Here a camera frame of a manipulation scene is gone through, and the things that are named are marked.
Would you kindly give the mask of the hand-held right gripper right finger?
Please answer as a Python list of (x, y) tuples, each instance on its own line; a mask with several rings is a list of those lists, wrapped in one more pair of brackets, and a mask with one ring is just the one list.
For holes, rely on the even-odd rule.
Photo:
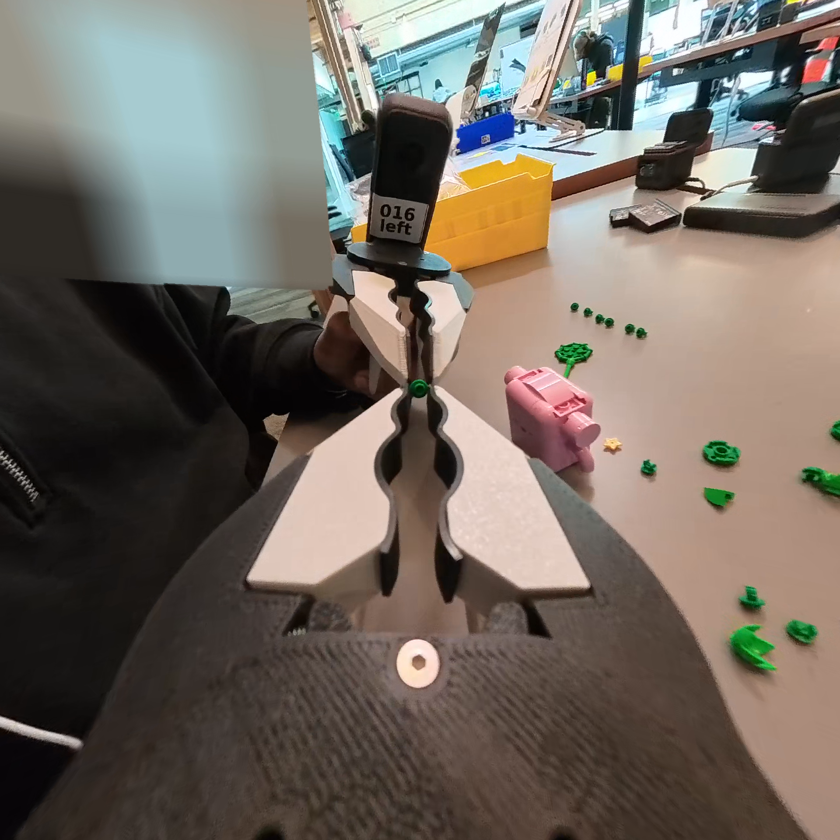
[(592, 583), (533, 462), (443, 387), (425, 398), (422, 468), (433, 583), (454, 632), (492, 609), (588, 596)]

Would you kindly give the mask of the wooden board stand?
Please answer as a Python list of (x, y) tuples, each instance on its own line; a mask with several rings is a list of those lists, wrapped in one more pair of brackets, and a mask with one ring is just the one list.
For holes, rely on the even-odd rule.
[(511, 113), (520, 122), (536, 123), (556, 130), (551, 142), (579, 139), (585, 124), (549, 110), (553, 89), (561, 72), (576, 73), (573, 42), (580, 14), (580, 1), (548, 1), (542, 9), (533, 38), (528, 63)]

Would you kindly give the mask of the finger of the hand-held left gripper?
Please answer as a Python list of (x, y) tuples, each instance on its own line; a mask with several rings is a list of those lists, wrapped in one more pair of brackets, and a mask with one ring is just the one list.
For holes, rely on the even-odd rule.
[(455, 358), (468, 306), (451, 282), (415, 285), (415, 372), (435, 385)]
[(411, 340), (401, 311), (391, 294), (394, 281), (374, 272), (352, 270), (350, 325), (368, 350), (376, 374), (386, 373), (396, 384), (407, 384)]

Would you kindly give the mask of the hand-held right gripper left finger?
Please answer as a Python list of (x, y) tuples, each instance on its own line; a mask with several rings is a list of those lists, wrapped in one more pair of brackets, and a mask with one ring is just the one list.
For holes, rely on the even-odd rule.
[(345, 607), (356, 625), (415, 624), (413, 399), (390, 395), (303, 459), (247, 583)]

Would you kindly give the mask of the blue plastic bin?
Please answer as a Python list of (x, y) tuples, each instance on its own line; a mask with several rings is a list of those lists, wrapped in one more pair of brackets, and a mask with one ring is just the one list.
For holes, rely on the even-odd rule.
[(513, 137), (516, 120), (511, 112), (499, 112), (487, 118), (470, 122), (456, 130), (456, 153), (467, 154), (488, 145)]

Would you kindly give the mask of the green web piece with stem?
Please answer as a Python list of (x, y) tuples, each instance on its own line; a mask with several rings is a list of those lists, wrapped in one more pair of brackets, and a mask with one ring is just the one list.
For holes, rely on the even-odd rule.
[(588, 343), (564, 343), (554, 352), (555, 360), (563, 366), (563, 377), (569, 379), (577, 364), (587, 362), (593, 354)]

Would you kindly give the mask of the green spiky leaf piece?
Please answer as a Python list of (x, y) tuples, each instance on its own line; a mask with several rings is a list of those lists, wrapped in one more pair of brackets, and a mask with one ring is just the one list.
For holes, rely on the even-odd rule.
[(762, 631), (763, 626), (756, 623), (739, 626), (729, 636), (729, 647), (735, 658), (751, 669), (775, 672), (775, 645), (761, 635)]

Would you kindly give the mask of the large black battery pack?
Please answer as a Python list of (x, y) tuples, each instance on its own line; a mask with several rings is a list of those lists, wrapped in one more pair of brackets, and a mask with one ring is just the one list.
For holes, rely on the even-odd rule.
[(681, 224), (683, 213), (661, 200), (633, 205), (627, 216), (631, 229), (651, 235)]

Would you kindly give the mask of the row of small green studs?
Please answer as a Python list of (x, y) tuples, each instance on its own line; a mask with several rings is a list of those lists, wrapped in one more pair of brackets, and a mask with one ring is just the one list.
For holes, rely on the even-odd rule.
[(645, 327), (634, 324), (633, 322), (620, 323), (613, 317), (606, 316), (604, 313), (593, 308), (582, 306), (578, 301), (573, 301), (569, 305), (569, 311), (572, 314), (580, 314), (585, 319), (592, 320), (595, 324), (600, 325), (604, 329), (619, 330), (630, 337), (635, 337), (637, 340), (646, 340), (649, 333)]

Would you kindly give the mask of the black flat stand base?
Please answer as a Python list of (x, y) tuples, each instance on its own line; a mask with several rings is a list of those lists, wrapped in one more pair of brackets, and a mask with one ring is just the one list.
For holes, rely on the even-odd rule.
[(838, 224), (839, 196), (828, 192), (720, 192), (686, 208), (688, 228), (772, 238), (807, 238)]

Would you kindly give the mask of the person's left hand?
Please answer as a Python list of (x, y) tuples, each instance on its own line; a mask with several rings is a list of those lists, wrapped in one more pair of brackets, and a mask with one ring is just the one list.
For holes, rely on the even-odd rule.
[(350, 323), (347, 311), (326, 321), (313, 348), (314, 363), (326, 393), (368, 406), (371, 393), (371, 354)]

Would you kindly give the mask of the person's left forearm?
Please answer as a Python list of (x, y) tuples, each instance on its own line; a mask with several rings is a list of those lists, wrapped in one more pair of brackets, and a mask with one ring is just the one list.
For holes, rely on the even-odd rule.
[(231, 313), (222, 287), (166, 285), (164, 293), (201, 366), (242, 421), (322, 410), (342, 395), (316, 363), (322, 329), (315, 322), (253, 322)]

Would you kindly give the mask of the yellow plastic bin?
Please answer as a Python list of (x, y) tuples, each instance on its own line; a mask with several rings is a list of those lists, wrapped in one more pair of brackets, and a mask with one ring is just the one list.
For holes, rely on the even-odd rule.
[(426, 251), (447, 260), (456, 271), (486, 266), (546, 248), (550, 230), (553, 164), (519, 154), (508, 163), (489, 161), (457, 171), (473, 188), (476, 225), (462, 227), (452, 238), (444, 228), (429, 237), (434, 210), (394, 197), (374, 200), (375, 236), (418, 243), (425, 222), (430, 222)]

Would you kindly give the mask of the person in black jacket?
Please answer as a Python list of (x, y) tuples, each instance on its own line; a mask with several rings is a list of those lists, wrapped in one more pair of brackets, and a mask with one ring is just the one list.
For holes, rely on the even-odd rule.
[(99, 714), (153, 605), (259, 488), (164, 287), (2, 279), (2, 838)]

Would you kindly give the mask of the black upright device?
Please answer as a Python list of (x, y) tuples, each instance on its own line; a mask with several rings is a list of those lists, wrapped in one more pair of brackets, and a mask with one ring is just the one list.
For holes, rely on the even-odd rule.
[(839, 90), (796, 105), (783, 131), (762, 139), (751, 172), (758, 193), (816, 193), (839, 156)]

